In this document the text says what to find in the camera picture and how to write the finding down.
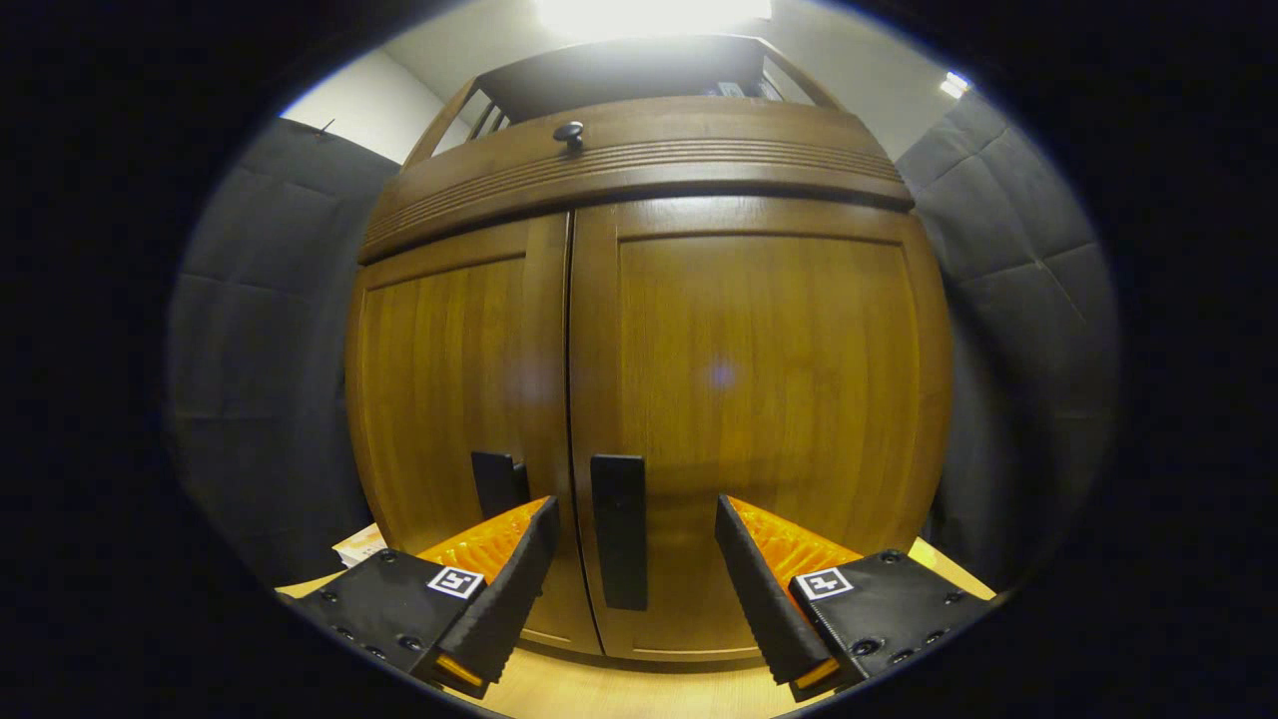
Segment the wooden cabinet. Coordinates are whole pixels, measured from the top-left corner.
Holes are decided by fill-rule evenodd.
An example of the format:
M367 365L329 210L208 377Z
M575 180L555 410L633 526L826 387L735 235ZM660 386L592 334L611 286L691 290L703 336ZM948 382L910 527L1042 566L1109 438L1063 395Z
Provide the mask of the wooden cabinet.
M950 386L946 309L912 217L684 197L589 207L575 226L573 453L610 656L755 654L713 541L720 493L861 553L909 550ZM599 600L594 455L644 458L645 612Z
M391 547L418 552L481 521L472 452L521 460L532 497L562 512L525 639L755 655L713 538L718 493L865 554L909 549L932 502L950 331L891 161L810 78L820 106L654 95L721 70L746 82L774 54L755 42L708 42L730 61L691 79L643 46L651 72L630 86L585 78L639 98L589 106L562 73L594 72L597 46L481 75L369 220L346 359L369 507ZM519 95L533 86L538 102ZM514 124L432 157L477 88ZM580 144L555 139L569 121ZM596 456L643 458L626 540L642 567L601 545L616 525L594 502L621 484L594 476ZM645 575L642 603L610 605L613 572Z
M564 384L567 215L461 234L363 268L348 329L360 480L387 544L420 552L483 520L472 452L523 461L573 507ZM525 636L599 651L576 524Z

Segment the white wall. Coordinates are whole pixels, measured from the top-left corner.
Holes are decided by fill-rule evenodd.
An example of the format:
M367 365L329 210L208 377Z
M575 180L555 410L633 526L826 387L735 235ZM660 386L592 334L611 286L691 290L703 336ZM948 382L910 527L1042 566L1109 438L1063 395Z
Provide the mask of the white wall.
M404 65L373 50L312 87L280 116L314 128L332 120L332 134L404 163L442 107ZM436 152L461 144L469 133L464 121L452 123Z
M943 60L854 10L772 0L766 37L865 123L893 162L957 102L941 91ZM803 97L782 74L782 93Z

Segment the wooden floor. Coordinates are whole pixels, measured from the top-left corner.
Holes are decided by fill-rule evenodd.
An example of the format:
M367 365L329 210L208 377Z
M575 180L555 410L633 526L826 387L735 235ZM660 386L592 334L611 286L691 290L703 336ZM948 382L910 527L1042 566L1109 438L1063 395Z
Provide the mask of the wooden floor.
M910 557L974 596L994 596L989 587L921 539L910 549ZM341 572L279 587L277 591L296 598L305 596L339 575ZM583 663L573 659L574 655L550 654L551 651L529 650L521 642L510 655L501 682L489 686L482 701L451 690L445 691L515 719L764 719L832 696L827 692L805 702L795 702L787 687L772 683L772 676L762 660L737 662L730 669L718 665L714 670L705 670L705 665L691 663L674 667L610 659Z

